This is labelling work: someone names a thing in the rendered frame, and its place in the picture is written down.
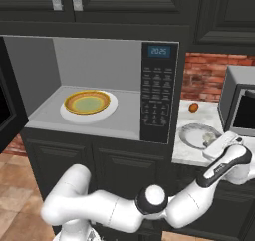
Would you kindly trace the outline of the yellow orange rimmed plate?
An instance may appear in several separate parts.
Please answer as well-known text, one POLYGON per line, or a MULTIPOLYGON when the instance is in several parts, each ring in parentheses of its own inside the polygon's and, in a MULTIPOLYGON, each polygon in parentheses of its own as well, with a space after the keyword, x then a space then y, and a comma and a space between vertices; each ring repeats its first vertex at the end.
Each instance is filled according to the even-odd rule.
POLYGON ((99 90, 84 90, 69 95, 64 101, 64 106, 73 114, 92 115, 107 108, 110 102, 111 98, 107 93, 99 90))

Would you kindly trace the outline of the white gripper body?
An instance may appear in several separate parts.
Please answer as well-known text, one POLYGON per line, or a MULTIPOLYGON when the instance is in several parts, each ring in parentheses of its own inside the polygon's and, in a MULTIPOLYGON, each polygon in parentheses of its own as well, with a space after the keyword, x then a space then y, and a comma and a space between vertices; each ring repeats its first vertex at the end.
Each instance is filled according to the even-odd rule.
POLYGON ((206 150, 202 152, 204 158, 214 161, 218 158, 224 151, 224 149, 230 145, 242 144, 243 138, 238 134, 227 131, 216 141, 214 141, 206 150))

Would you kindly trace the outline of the grey toaster oven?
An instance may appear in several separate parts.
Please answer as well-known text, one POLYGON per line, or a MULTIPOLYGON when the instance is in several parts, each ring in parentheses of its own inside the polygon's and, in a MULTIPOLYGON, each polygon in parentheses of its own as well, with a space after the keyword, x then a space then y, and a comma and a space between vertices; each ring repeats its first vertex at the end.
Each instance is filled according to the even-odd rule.
POLYGON ((255 137, 255 66, 228 66, 218 103, 224 131, 255 137))

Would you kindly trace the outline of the black microwave oven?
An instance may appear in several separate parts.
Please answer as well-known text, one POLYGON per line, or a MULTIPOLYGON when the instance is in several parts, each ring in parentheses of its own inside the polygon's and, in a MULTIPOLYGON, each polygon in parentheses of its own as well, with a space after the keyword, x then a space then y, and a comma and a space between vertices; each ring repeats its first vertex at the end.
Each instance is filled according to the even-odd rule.
POLYGON ((177 42, 6 37, 27 111, 28 127, 168 143, 179 59, 177 42), (117 109, 93 123, 65 120, 60 107, 71 94, 100 90, 117 109))

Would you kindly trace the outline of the dark base cupboard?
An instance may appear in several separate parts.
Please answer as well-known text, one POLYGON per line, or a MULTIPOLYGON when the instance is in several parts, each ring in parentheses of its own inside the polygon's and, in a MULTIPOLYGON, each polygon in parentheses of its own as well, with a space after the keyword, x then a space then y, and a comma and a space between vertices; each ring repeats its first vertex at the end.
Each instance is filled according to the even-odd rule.
MULTIPOLYGON (((171 163, 163 168, 161 181, 173 196, 204 170, 204 166, 171 163)), ((163 223, 162 229, 214 241, 255 241, 255 181, 234 185, 221 180, 203 216, 178 229, 163 223)))

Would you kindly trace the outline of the black microwave door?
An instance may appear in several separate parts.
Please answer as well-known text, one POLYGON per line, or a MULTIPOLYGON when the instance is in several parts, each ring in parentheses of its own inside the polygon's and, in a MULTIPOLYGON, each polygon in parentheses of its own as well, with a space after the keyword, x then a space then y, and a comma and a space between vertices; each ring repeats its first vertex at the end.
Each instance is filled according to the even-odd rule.
POLYGON ((0 37, 0 153, 28 122, 4 39, 0 37))

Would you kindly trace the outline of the dark base cupboard door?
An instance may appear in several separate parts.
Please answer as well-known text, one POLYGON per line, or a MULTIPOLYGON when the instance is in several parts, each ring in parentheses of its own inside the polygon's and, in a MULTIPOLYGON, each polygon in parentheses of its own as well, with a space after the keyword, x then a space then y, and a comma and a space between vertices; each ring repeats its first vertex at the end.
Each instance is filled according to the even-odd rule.
POLYGON ((169 192, 172 150, 168 145, 117 139, 92 140, 94 189, 133 199, 150 184, 169 192))
POLYGON ((25 127, 21 137, 43 199, 73 164, 95 172, 88 138, 77 133, 25 127))

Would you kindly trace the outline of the white round turntable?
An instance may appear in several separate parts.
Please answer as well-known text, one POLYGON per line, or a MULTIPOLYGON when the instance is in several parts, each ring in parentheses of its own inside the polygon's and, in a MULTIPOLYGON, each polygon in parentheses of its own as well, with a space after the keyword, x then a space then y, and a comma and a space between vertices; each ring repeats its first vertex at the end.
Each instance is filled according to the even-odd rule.
POLYGON ((70 122, 74 122, 74 123, 93 123, 93 122, 97 122, 97 121, 102 121, 103 119, 109 117, 118 107, 118 99, 116 96, 114 96, 111 93, 102 91, 104 93, 107 93, 110 98, 111 98, 111 102, 109 104, 109 106, 107 108, 105 108, 104 110, 102 110, 99 113, 96 114, 92 114, 92 115, 77 115, 77 114, 73 114, 70 113, 64 106, 64 103, 62 103, 61 107, 60 107, 60 114, 61 116, 70 122))

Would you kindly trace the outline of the grey plate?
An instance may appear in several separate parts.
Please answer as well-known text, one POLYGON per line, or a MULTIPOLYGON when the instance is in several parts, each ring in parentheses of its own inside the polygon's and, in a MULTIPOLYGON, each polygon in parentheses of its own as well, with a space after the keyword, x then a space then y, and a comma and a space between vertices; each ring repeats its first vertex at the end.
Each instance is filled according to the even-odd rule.
POLYGON ((221 137, 221 133, 217 131, 214 127, 201 124, 201 123, 190 123, 182 126, 179 129, 178 135, 180 140, 188 145, 189 147, 205 150, 208 146, 203 144, 203 136, 207 132, 212 132, 215 134, 216 139, 221 137))

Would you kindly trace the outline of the white garlic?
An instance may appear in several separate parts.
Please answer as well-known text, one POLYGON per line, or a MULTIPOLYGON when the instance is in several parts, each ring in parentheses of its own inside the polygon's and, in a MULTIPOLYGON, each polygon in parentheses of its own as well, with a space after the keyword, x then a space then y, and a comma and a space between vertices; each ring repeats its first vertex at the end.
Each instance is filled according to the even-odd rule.
POLYGON ((207 132, 202 138, 203 138, 203 144, 205 146, 209 146, 211 143, 213 143, 216 140, 216 136, 212 132, 207 132))

